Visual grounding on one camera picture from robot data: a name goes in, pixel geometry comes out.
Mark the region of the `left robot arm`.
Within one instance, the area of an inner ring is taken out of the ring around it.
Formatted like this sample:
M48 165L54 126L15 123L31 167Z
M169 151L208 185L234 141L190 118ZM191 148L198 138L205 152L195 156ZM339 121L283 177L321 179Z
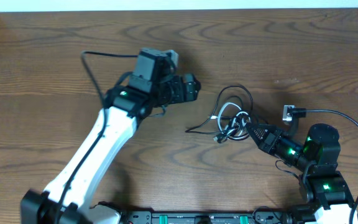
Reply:
M154 108L195 101L201 85L192 73L177 75L174 50L143 48L132 71L99 93L101 110L89 135L66 167L43 192L29 190L21 200L21 223L119 223L122 213L94 193L123 145Z

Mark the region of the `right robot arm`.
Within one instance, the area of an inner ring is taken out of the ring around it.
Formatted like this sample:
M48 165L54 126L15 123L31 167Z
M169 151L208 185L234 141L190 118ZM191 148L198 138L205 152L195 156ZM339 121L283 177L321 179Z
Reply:
M314 124L300 144L274 125L247 123L245 128L261 151L301 172L295 177L305 204L285 211L282 223L358 223L355 200L337 170L341 151L337 129Z

